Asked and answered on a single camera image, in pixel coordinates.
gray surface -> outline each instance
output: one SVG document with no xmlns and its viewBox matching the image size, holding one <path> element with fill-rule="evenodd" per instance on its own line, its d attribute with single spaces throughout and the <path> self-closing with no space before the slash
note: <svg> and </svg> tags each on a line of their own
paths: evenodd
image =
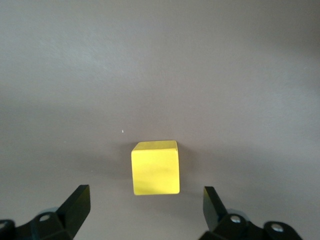
<svg viewBox="0 0 320 240">
<path fill-rule="evenodd" d="M 76 239 L 197 239 L 204 185 L 320 237 L 319 1 L 1 1 L 0 218 L 90 184 Z M 137 142 L 177 140 L 181 192 L 134 196 Z"/>
</svg>

yellow cube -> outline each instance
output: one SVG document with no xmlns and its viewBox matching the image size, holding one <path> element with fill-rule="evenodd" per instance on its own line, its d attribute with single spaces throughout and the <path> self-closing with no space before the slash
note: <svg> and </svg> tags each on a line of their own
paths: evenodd
<svg viewBox="0 0 320 240">
<path fill-rule="evenodd" d="M 180 192 L 177 142 L 143 141 L 131 152 L 135 195 L 178 194 Z"/>
</svg>

cube front face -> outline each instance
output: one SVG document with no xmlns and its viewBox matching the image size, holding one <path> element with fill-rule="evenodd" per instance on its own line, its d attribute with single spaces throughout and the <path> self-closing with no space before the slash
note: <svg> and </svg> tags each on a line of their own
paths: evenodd
<svg viewBox="0 0 320 240">
<path fill-rule="evenodd" d="M 176 141 L 138 143 L 131 152 L 131 164 L 135 195 L 179 193 L 179 155 Z"/>
</svg>

